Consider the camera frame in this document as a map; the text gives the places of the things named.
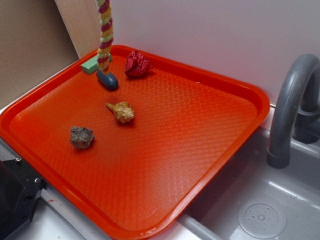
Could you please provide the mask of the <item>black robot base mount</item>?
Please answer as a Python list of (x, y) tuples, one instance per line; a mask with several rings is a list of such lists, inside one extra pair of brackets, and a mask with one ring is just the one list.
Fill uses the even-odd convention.
[(24, 159), (0, 162), (0, 238), (30, 224), (43, 189), (43, 179)]

